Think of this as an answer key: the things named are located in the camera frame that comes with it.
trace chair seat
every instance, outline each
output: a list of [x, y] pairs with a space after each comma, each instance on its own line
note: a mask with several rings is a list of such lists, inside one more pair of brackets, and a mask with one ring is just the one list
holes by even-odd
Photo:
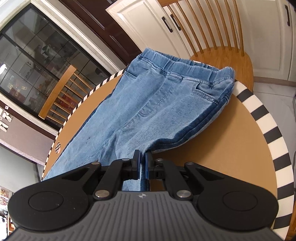
[[190, 59], [214, 66], [218, 69], [227, 66], [232, 67], [235, 70], [235, 79], [253, 92], [253, 66], [250, 57], [246, 53], [244, 56], [241, 56], [240, 50], [236, 53], [233, 47], [231, 50], [228, 47], [225, 47], [225, 50], [222, 50], [222, 47], [218, 47], [217, 50], [212, 47], [210, 51], [205, 49], [203, 54], [198, 52], [197, 57], [192, 56]]

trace elastic waistband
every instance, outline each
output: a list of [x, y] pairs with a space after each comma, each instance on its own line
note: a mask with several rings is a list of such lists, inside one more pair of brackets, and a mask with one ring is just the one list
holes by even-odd
[[207, 64], [177, 58], [169, 54], [154, 51], [150, 48], [146, 48], [138, 58], [144, 58], [155, 68], [167, 74], [178, 75], [181, 78], [194, 78], [210, 83], [223, 77], [234, 79], [234, 70], [230, 67], [219, 70]]

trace round table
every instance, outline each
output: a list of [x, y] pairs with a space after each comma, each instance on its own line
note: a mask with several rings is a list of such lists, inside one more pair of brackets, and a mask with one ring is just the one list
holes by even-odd
[[[46, 159], [42, 179], [92, 111], [112, 93], [124, 70], [91, 90], [64, 122]], [[154, 154], [183, 166], [193, 161], [269, 190], [279, 202], [273, 230], [285, 239], [293, 210], [294, 178], [285, 141], [270, 113], [242, 83], [219, 117], [184, 145]], [[159, 182], [151, 189], [161, 188]]]

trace silver screw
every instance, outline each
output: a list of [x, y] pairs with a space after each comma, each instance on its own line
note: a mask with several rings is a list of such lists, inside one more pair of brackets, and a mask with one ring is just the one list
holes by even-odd
[[108, 197], [110, 193], [107, 190], [98, 190], [95, 192], [96, 197]]
[[190, 197], [191, 192], [188, 190], [179, 190], [177, 191], [177, 196], [180, 198], [187, 198]]

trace dark brown door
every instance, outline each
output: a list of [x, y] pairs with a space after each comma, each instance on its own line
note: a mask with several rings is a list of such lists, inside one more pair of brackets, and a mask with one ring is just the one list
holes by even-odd
[[126, 65], [141, 53], [127, 33], [106, 12], [114, 0], [60, 0]]

